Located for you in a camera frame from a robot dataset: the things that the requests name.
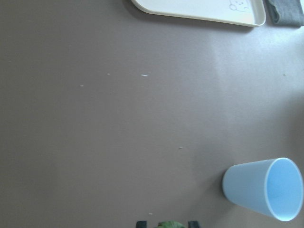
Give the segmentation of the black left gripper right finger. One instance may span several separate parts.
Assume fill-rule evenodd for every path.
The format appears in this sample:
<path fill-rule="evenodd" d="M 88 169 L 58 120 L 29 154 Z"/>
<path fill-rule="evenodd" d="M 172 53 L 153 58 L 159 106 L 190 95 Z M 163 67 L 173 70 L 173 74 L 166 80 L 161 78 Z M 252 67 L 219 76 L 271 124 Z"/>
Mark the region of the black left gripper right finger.
<path fill-rule="evenodd" d="M 199 228 L 199 222 L 196 220 L 189 221 L 188 228 Z"/>

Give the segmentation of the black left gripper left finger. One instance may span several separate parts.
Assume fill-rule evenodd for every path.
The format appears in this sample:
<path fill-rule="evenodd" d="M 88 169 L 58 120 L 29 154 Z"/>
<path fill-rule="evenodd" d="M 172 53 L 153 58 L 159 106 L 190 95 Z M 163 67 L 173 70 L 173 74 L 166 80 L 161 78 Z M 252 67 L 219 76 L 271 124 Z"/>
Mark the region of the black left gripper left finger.
<path fill-rule="evenodd" d="M 147 221 L 145 220 L 137 221 L 136 228 L 147 228 Z"/>

